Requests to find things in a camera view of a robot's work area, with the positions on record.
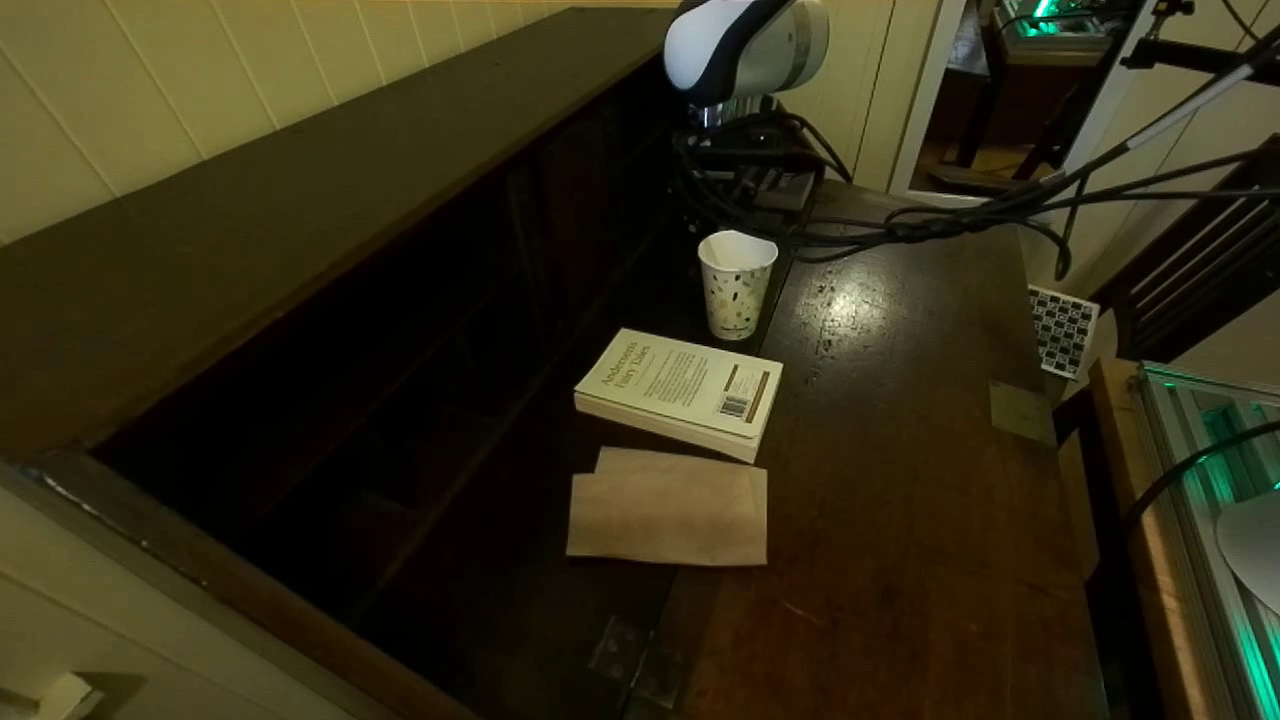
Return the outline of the green-lit robot base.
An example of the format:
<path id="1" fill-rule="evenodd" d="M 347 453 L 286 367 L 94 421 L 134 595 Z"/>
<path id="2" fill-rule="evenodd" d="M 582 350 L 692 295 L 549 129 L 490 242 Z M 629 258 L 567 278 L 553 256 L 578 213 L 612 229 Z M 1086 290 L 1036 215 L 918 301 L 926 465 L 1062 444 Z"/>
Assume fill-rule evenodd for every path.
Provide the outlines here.
<path id="1" fill-rule="evenodd" d="M 1144 363 L 1134 553 L 1185 720 L 1280 720 L 1280 397 Z"/>

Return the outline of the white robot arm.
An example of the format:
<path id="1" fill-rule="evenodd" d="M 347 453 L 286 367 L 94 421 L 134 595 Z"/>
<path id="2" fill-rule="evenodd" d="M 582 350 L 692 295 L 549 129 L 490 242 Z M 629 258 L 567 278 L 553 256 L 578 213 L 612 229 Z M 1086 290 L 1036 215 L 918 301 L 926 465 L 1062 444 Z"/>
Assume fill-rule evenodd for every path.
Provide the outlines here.
<path id="1" fill-rule="evenodd" d="M 808 84 L 828 56 L 821 0 L 687 0 L 663 32 L 663 74 L 695 106 Z"/>

